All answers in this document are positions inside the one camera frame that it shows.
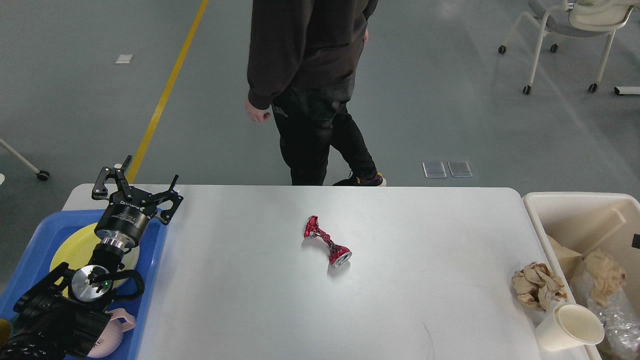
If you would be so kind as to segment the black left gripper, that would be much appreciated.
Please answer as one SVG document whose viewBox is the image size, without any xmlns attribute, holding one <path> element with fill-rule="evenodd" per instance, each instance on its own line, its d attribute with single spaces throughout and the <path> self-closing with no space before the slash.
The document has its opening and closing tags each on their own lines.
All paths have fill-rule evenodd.
<svg viewBox="0 0 640 360">
<path fill-rule="evenodd" d="M 116 168 L 103 167 L 96 178 L 92 189 L 93 200 L 108 200 L 109 205 L 94 228 L 99 239 L 115 239 L 126 248 L 139 246 L 151 218 L 162 224 L 169 224 L 183 202 L 183 196 L 175 186 L 179 174 L 175 174 L 169 188 L 160 193 L 149 193 L 141 189 L 131 189 L 126 180 L 126 171 L 133 160 L 132 155 L 125 158 L 123 164 Z M 117 192 L 108 197 L 107 180 L 114 180 Z M 167 209 L 159 206 L 169 202 Z"/>
</svg>

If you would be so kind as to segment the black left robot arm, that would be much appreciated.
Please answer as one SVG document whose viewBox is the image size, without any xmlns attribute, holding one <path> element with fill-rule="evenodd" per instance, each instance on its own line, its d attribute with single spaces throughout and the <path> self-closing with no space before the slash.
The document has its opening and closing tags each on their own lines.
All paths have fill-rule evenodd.
<svg viewBox="0 0 640 360">
<path fill-rule="evenodd" d="M 131 160 L 103 167 L 94 183 L 92 199 L 108 205 L 94 226 L 98 242 L 86 264 L 71 268 L 60 262 L 14 303 L 3 360 L 84 360 L 114 319 L 110 305 L 144 296 L 146 281 L 136 269 L 126 269 L 125 255 L 140 245 L 153 219 L 170 223 L 183 196 L 175 188 L 178 175 L 159 193 L 130 185 Z"/>
</svg>

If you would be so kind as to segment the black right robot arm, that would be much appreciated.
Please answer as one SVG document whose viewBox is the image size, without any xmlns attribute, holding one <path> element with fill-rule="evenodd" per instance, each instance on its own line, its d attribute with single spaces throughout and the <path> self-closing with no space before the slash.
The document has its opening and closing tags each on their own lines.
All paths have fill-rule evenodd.
<svg viewBox="0 0 640 360">
<path fill-rule="evenodd" d="M 640 249 L 640 234 L 634 234 L 631 240 L 631 246 L 634 249 Z"/>
</svg>

